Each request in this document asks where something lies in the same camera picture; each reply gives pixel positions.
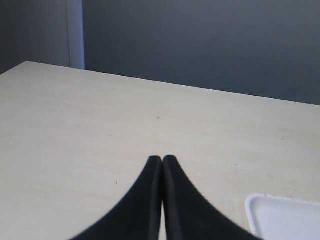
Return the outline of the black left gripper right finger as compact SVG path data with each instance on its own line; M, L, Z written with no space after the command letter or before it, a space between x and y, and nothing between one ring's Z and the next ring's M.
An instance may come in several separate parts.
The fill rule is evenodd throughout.
M177 158L162 162L163 204L168 240L256 240L212 206L189 180Z

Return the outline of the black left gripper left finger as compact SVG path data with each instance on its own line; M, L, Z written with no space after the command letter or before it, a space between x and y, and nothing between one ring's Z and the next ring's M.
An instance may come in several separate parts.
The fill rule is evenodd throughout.
M162 214L162 160L150 156L126 195L74 240L158 240Z

